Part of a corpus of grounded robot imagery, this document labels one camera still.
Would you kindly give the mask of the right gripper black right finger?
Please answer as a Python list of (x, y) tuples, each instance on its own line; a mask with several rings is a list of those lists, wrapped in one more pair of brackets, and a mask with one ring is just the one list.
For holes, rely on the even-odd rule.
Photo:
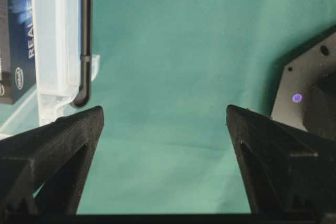
[(335, 214), (335, 141), (236, 105), (226, 125), (253, 213)]

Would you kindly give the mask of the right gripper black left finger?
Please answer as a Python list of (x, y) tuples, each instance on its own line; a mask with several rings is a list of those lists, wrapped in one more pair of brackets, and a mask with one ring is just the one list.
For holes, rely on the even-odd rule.
[(76, 214), (103, 127), (95, 106), (1, 140), (1, 216)]

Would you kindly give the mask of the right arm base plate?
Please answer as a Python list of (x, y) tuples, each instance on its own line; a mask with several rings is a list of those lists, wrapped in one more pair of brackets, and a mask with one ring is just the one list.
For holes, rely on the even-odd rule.
[(285, 55), (271, 117), (335, 139), (335, 25)]

